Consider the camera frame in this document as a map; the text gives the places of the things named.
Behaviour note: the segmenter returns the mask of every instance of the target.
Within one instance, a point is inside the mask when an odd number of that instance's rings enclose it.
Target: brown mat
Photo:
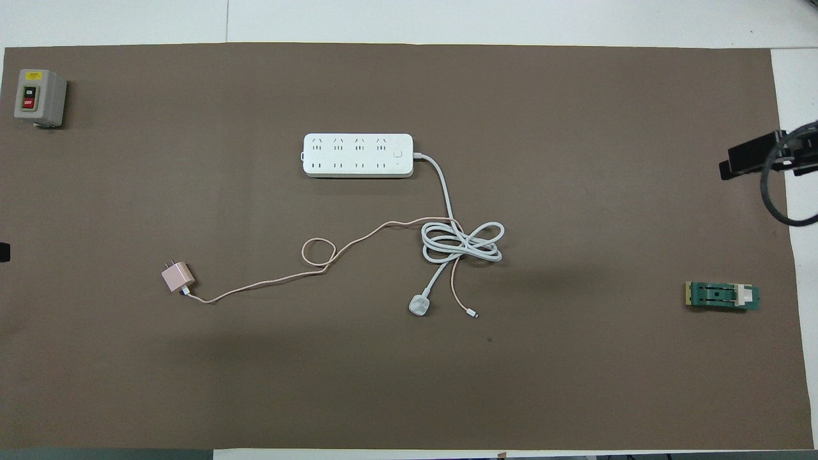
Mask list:
[[[12,118],[28,67],[69,80],[64,129]],[[810,449],[787,228],[717,172],[777,126],[767,50],[7,49],[0,445]],[[445,276],[408,313],[417,230],[215,306],[167,292],[171,257],[210,297],[444,212],[427,164],[305,177],[310,132],[410,133],[465,226],[506,225],[506,258],[458,273],[479,319]],[[685,281],[762,307],[686,308]]]

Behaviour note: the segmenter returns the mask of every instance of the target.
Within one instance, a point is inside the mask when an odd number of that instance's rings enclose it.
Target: green terminal block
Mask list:
[[[758,288],[749,284],[685,283],[685,302],[688,305],[758,310],[758,301]]]

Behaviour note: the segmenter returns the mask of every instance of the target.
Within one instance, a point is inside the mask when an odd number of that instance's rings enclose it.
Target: black cable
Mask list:
[[[818,120],[813,121],[812,123],[808,123],[803,125],[801,128],[798,128],[787,134],[780,141],[775,144],[775,147],[772,147],[770,153],[767,154],[767,158],[764,161],[764,167],[762,168],[762,201],[764,201],[764,206],[770,211],[773,217],[775,217],[779,222],[786,223],[790,227],[806,227],[807,225],[812,225],[818,222],[818,214],[810,217],[809,219],[790,219],[789,217],[781,214],[780,211],[772,204],[772,200],[770,199],[770,189],[768,186],[768,182],[770,180],[770,170],[772,169],[772,164],[775,163],[775,158],[778,156],[778,152],[782,151],[784,147],[786,147],[787,142],[792,141],[793,139],[797,138],[801,134],[804,134],[806,131],[811,129],[818,129]]]

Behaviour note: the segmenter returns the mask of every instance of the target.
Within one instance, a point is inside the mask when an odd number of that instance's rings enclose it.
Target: white floor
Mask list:
[[[818,119],[818,8],[804,0],[2,0],[0,49],[141,43],[514,43],[764,47],[782,129]],[[818,211],[818,174],[788,177],[790,215]],[[818,225],[790,231],[818,438]],[[457,458],[499,451],[232,450],[217,459]],[[602,454],[510,451],[510,456]]]

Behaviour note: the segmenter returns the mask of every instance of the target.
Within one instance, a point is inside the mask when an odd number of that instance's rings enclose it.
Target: black device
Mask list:
[[[818,222],[818,214],[809,219],[790,219],[776,209],[770,199],[770,171],[792,170],[796,176],[818,171],[818,121],[805,124],[787,134],[776,130],[752,141],[727,149],[727,161],[718,165],[721,180],[750,173],[761,173],[761,193],[764,206],[781,223],[804,227]]]

